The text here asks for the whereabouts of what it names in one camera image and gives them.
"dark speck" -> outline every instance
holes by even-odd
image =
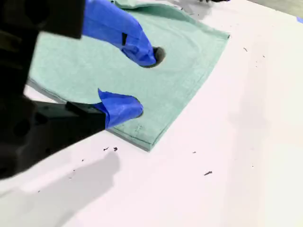
[[[206,174],[204,174],[204,176],[209,175],[209,174],[212,174],[212,173],[213,173],[212,171],[209,171],[209,172],[207,172]]]

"green towel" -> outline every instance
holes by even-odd
[[[68,101],[97,103],[98,88],[138,98],[144,115],[111,131],[150,150],[212,72],[229,36],[164,4],[115,4],[140,22],[154,46],[164,47],[167,55],[159,66],[141,68],[114,46],[92,38],[42,34],[30,79]]]

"blue painter's tape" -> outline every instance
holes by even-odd
[[[142,104],[133,96],[125,96],[98,89],[101,103],[94,107],[105,113],[105,128],[112,128],[118,124],[136,118],[143,113]]]
[[[303,23],[303,18],[297,17],[298,22]]]
[[[156,63],[152,44],[139,22],[108,0],[86,0],[82,34],[109,42],[138,65]]]

